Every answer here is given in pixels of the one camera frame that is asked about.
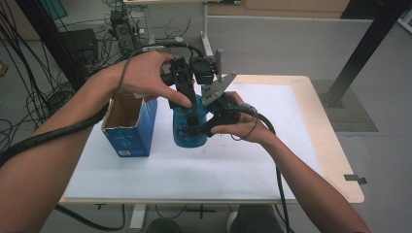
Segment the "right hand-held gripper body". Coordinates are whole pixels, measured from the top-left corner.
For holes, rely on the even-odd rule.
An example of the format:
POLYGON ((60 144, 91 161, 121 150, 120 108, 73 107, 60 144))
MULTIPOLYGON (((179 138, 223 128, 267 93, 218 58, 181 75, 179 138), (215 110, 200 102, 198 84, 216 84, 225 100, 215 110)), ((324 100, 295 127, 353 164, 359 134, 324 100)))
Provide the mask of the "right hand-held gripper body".
POLYGON ((232 72, 201 86, 202 105, 213 115, 206 125, 234 124, 239 121, 240 114, 234 111, 237 102, 225 93, 236 76, 232 72))

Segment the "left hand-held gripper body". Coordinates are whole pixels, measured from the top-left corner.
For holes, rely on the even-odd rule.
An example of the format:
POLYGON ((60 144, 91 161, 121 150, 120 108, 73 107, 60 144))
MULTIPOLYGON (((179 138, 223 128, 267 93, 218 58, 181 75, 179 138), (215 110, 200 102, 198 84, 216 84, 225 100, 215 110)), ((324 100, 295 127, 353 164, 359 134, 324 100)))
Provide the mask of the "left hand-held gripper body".
POLYGON ((222 54, 223 50, 217 50, 213 56, 198 55, 186 60, 184 57, 175 57, 170 61, 169 73, 162 74, 163 82, 192 97, 194 83, 212 84, 214 78, 222 79, 222 54))

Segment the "blue plastic bottle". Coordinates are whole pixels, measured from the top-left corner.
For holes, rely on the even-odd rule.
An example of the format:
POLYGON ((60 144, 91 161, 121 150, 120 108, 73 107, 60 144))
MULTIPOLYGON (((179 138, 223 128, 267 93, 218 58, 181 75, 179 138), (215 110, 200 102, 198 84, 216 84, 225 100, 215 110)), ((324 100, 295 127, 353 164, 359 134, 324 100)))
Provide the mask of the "blue plastic bottle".
MULTIPOLYGON (((207 121, 208 110, 202 105, 202 98, 200 95, 196 95, 197 101, 197 116, 199 126, 203 125, 207 121)), ((181 148, 198 148, 206 144, 207 136, 202 133, 190 134, 191 127, 187 123, 186 115, 181 107, 173 110, 173 137, 174 142, 181 148)))

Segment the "blue cardboard box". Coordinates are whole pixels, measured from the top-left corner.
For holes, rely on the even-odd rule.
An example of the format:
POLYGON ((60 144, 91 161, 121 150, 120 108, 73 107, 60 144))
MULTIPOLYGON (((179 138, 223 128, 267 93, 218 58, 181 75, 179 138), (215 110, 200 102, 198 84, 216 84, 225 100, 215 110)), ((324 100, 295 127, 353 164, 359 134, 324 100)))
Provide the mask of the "blue cardboard box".
POLYGON ((156 100, 146 102, 132 93, 111 101, 101 129, 119 157, 150 155, 156 111, 156 100))

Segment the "person's left hand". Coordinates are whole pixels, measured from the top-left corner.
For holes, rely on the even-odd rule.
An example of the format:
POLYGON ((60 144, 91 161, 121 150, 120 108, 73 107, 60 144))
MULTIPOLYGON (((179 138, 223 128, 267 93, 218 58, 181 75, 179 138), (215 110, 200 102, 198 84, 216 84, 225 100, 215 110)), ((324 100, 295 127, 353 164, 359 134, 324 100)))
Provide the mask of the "person's left hand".
POLYGON ((169 53, 150 51, 107 68, 105 72, 110 77, 111 94, 128 91, 149 99, 161 96, 180 106, 190 107, 189 99, 166 85, 160 77, 162 66, 172 59, 169 53))

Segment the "white desk leg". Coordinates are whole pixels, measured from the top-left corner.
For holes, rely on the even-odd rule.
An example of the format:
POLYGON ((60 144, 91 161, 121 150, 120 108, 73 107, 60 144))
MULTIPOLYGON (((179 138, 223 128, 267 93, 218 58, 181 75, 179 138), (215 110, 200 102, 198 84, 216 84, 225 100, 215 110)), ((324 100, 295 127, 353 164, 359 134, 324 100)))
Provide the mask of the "white desk leg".
POLYGON ((212 56, 213 51, 208 37, 208 3, 202 2, 202 30, 200 37, 206 56, 212 56))

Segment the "white table sheet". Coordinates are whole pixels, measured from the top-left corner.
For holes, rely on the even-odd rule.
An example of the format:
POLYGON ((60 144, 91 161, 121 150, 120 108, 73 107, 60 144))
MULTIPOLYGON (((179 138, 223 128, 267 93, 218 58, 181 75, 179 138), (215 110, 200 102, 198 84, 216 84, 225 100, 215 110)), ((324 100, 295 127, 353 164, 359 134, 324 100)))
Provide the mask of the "white table sheet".
POLYGON ((216 135, 199 148, 176 146, 172 112, 164 98, 157 101, 148 157, 119 157, 96 125, 65 196, 157 202, 293 198, 288 185, 277 180, 272 158, 258 144, 216 135))

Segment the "computer tower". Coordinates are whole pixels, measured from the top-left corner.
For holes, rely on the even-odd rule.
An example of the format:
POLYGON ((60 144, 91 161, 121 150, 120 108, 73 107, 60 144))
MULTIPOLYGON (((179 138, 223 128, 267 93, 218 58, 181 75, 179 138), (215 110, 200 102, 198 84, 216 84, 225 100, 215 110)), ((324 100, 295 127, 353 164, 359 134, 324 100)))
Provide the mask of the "computer tower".
POLYGON ((128 55, 133 52, 138 44, 133 32, 133 27, 130 25, 129 19, 125 15, 124 10, 112 10, 110 14, 110 22, 112 25, 115 37, 119 40, 120 53, 128 55))

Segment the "person's leg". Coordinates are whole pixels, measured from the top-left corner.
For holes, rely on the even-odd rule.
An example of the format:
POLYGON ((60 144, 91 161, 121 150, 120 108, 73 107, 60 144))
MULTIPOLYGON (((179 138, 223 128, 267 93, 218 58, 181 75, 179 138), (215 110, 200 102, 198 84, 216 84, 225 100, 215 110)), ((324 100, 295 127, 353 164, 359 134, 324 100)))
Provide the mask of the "person's leg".
POLYGON ((284 233, 270 205, 241 205, 226 223, 227 233, 284 233))

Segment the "person's shoe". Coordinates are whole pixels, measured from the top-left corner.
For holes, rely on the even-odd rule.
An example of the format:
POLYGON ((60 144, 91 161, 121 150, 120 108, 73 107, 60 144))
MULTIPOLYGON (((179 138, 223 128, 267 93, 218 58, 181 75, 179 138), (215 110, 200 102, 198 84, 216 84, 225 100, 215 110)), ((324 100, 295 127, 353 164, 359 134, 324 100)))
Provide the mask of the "person's shoe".
POLYGON ((183 229, 173 220, 157 218, 149 224, 145 233, 183 233, 183 229))

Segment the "white table leg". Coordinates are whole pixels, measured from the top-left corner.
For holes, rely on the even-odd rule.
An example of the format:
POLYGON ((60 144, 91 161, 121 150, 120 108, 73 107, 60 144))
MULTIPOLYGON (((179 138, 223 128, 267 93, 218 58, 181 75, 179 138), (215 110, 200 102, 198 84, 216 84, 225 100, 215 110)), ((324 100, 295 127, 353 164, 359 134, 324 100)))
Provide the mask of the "white table leg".
POLYGON ((131 219, 128 227, 129 233, 142 233, 146 217, 146 204, 136 204, 131 212, 131 219))

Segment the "wooden table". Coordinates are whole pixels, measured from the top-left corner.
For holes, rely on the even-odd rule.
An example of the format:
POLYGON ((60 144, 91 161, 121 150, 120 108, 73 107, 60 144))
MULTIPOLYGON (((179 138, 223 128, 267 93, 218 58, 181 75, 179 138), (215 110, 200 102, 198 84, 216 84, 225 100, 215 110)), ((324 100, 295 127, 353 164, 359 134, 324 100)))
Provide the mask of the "wooden table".
MULTIPOLYGON (((304 76, 239 75, 231 85, 242 98, 266 116, 277 136, 306 164, 322 175, 351 203, 364 196, 357 182, 344 175, 354 172, 341 148, 311 81, 304 76)), ((143 201, 106 199, 68 199, 64 203, 124 204, 246 204, 277 203, 275 200, 143 201)))

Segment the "black equipment box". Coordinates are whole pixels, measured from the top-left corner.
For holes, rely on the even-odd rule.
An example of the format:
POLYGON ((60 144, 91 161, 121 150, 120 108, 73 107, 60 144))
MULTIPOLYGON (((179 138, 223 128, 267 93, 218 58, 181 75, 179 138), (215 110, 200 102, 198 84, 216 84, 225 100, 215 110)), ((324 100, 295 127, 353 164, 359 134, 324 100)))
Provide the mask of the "black equipment box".
POLYGON ((95 64, 98 60, 98 43, 92 29, 59 33, 62 43, 80 65, 95 64))

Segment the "grey tape strip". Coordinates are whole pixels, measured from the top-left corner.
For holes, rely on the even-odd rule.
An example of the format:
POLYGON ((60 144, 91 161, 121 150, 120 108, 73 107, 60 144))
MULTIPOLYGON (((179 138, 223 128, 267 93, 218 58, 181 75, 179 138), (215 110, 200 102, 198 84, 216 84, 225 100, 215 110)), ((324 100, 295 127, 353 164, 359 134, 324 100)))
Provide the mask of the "grey tape strip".
POLYGON ((367 180, 366 178, 361 178, 358 175, 344 175, 344 178, 346 181, 349 182, 357 182, 358 184, 366 184, 367 180))

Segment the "black metal post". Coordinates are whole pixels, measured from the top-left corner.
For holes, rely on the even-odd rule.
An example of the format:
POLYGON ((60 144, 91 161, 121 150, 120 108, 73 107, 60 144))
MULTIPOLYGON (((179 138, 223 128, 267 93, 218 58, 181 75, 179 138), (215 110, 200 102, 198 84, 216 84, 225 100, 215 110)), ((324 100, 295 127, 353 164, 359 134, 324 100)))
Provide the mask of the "black metal post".
POLYGON ((330 88, 321 94, 326 108, 342 108, 342 98, 412 0, 389 0, 372 21, 330 88))
POLYGON ((69 84, 78 91, 86 82, 71 53, 64 45, 52 17, 40 0, 15 0, 35 32, 44 42, 69 84))

